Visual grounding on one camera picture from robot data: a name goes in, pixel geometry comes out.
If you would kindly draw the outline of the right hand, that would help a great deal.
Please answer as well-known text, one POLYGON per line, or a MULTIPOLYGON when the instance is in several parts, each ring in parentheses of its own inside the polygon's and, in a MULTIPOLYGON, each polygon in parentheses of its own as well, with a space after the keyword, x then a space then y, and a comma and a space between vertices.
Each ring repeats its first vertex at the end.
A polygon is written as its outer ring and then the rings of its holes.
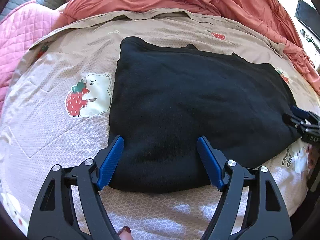
POLYGON ((307 148, 307 153, 308 153, 308 171, 311 172, 317 163, 317 160, 319 158, 319 147, 318 146, 313 146, 309 145, 307 148))

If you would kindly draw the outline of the left hand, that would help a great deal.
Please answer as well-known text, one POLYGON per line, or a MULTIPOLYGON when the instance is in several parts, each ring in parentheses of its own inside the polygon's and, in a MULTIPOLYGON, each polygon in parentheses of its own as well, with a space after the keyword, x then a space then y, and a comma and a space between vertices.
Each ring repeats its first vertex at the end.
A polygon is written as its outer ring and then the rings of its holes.
POLYGON ((133 240, 131 229, 128 226, 122 227, 117 234, 121 240, 133 240))

